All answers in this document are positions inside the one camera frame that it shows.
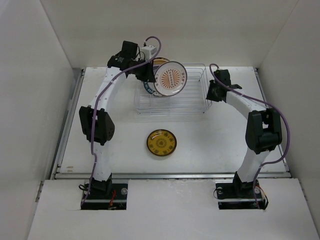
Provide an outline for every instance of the white table surface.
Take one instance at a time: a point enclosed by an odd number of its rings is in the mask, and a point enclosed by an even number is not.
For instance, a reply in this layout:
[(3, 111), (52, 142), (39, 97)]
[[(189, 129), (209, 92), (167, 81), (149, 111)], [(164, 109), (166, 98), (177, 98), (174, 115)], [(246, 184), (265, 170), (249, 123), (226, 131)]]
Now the white table surface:
[[(252, 67), (226, 67), (233, 84), (262, 99), (262, 93)], [(93, 157), (90, 143), (81, 130), (79, 109), (88, 106), (106, 72), (105, 67), (88, 67), (85, 72), (73, 118), (60, 173), (90, 173)], [(115, 134), (109, 142), (107, 156), (113, 173), (234, 173), (246, 154), (247, 121), (233, 107), (213, 102), (197, 120), (146, 122), (134, 107), (136, 79), (129, 76), (121, 86), (110, 116)], [(146, 139), (156, 129), (167, 129), (177, 138), (175, 152), (167, 158), (157, 158), (147, 150)], [(280, 157), (276, 148), (266, 161)], [(285, 172), (282, 162), (263, 167), (262, 172)]]
[(28, 240), (319, 240), (299, 181), (260, 179), (263, 210), (219, 210), (213, 180), (130, 180), (127, 210), (80, 210), (83, 180), (47, 180)]

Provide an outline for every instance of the plate in dish rack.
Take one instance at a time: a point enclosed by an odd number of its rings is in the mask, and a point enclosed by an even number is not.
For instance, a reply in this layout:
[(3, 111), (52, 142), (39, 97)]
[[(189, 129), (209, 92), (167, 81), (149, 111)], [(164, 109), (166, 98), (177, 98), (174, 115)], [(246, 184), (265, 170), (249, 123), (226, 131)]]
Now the plate in dish rack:
[(154, 88), (163, 96), (174, 96), (184, 89), (187, 83), (187, 70), (177, 61), (162, 64), (155, 72)]

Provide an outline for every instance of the purple cable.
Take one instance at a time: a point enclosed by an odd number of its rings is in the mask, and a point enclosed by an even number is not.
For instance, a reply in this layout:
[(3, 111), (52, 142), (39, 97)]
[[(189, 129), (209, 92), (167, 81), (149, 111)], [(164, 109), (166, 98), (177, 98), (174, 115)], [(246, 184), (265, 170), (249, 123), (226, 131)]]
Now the purple cable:
[[(276, 163), (279, 163), (279, 162), (281, 162), (281, 161), (286, 157), (286, 155), (287, 155), (287, 153), (288, 153), (288, 151), (289, 151), (289, 146), (290, 146), (290, 129), (289, 129), (289, 124), (288, 124), (288, 122), (287, 122), (287, 119), (286, 119), (285, 115), (284, 115), (284, 114), (279, 110), (279, 108), (277, 108), (275, 105), (273, 105), (273, 104), (271, 104), (271, 103), (268, 103), (268, 102), (266, 102), (266, 101), (263, 101), (263, 100), (254, 98), (254, 97), (252, 97), (252, 96), (244, 95), (244, 94), (242, 94), (242, 93), (240, 93), (240, 92), (238, 92), (238, 91), (236, 91), (236, 90), (234, 90), (234, 89), (232, 89), (232, 88), (224, 85), (224, 84), (215, 76), (214, 72), (213, 72), (212, 69), (211, 69), (212, 66), (217, 67), (218, 70), (219, 70), (220, 68), (219, 68), (219, 66), (218, 66), (217, 64), (215, 64), (215, 63), (212, 63), (212, 64), (209, 65), (210, 72), (211, 72), (211, 74), (213, 75), (214, 80), (215, 80), (218, 84), (220, 84), (221, 86), (223, 86), (225, 89), (227, 89), (227, 90), (229, 90), (229, 91), (232, 91), (232, 92), (234, 92), (234, 93), (236, 93), (236, 94), (238, 94), (238, 95), (241, 95), (242, 97), (244, 97), (244, 98), (246, 98), (246, 99), (250, 99), (250, 100), (253, 100), (253, 101), (256, 101), (256, 102), (259, 102), (259, 103), (268, 105), (269, 107), (275, 109), (275, 110), (280, 114), (280, 116), (281, 116), (281, 118), (282, 118), (282, 120), (283, 120), (283, 122), (284, 122), (285, 129), (286, 129), (286, 146), (285, 146), (283, 155), (282, 155), (278, 160), (276, 160), (276, 161), (267, 161), (267, 162), (262, 163), (262, 164), (260, 165), (258, 171), (256, 172), (254, 178), (253, 178), (253, 182), (255, 183), (256, 180), (257, 180), (257, 178), (258, 178), (258, 175), (259, 175), (259, 173), (260, 173), (260, 171), (261, 171), (261, 168), (262, 168), (263, 166), (268, 165), (268, 164), (276, 164)], [(256, 193), (255, 193), (255, 187), (256, 187), (255, 184), (253, 184), (253, 188), (252, 188), (252, 190), (253, 190), (253, 196), (254, 196), (254, 199), (255, 199), (255, 202), (256, 202), (256, 205), (257, 205), (258, 209), (260, 209), (259, 203), (258, 203), (258, 200), (257, 200), (257, 196), (256, 196)]]
[(149, 39), (156, 39), (159, 43), (159, 48), (158, 48), (158, 51), (155, 53), (155, 55), (153, 57), (151, 57), (149, 60), (141, 63), (141, 64), (138, 64), (138, 65), (135, 65), (135, 66), (132, 66), (132, 67), (129, 67), (121, 72), (119, 72), (117, 75), (115, 75), (112, 80), (108, 83), (108, 85), (100, 92), (100, 94), (97, 96), (96, 98), (96, 101), (95, 101), (95, 104), (94, 104), (94, 109), (93, 109), (93, 116), (92, 116), (92, 125), (91, 125), (91, 154), (94, 156), (94, 163), (93, 163), (93, 167), (92, 167), (92, 172), (91, 172), (91, 176), (90, 176), (90, 179), (89, 179), (89, 186), (88, 186), (88, 190), (84, 196), (84, 199), (83, 201), (81, 202), (81, 205), (82, 206), (84, 204), (84, 202), (87, 200), (89, 194), (90, 194), (90, 189), (91, 189), (91, 183), (92, 183), (92, 179), (94, 177), (94, 172), (95, 172), (95, 169), (96, 169), (96, 165), (97, 165), (97, 162), (98, 162), (98, 156), (97, 154), (95, 153), (94, 151), (94, 142), (95, 142), (95, 128), (96, 128), (96, 116), (97, 116), (97, 108), (98, 108), (98, 103), (99, 103), (99, 99), (102, 97), (102, 95), (106, 92), (106, 90), (114, 83), (114, 81), (121, 75), (121, 74), (124, 74), (128, 71), (131, 71), (133, 69), (136, 69), (136, 68), (139, 68), (143, 65), (146, 65), (150, 62), (152, 62), (159, 54), (160, 50), (161, 50), (161, 41), (159, 38), (157, 38), (156, 36), (149, 36), (147, 37), (147, 39), (144, 41), (148, 41)]

